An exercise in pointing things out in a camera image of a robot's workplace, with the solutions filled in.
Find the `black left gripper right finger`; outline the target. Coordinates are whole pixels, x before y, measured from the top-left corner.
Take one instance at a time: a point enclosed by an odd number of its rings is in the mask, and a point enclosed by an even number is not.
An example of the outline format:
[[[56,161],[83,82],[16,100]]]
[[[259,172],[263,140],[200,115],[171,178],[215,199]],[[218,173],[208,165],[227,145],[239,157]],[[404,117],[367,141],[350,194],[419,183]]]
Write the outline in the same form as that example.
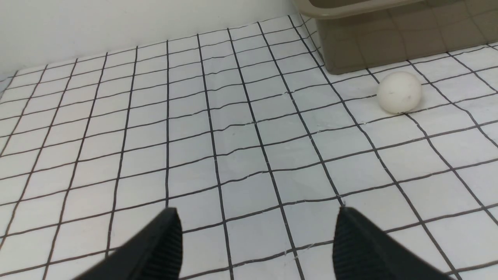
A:
[[[338,212],[332,263],[338,280],[448,280],[353,207]]]

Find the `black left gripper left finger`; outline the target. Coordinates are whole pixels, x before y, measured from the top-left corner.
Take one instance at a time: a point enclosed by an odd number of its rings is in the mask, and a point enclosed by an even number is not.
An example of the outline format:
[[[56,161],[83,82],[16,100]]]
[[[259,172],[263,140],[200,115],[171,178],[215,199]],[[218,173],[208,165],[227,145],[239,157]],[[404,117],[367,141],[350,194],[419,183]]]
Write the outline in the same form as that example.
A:
[[[148,225],[77,280],[178,280],[183,260],[182,224],[176,208]]]

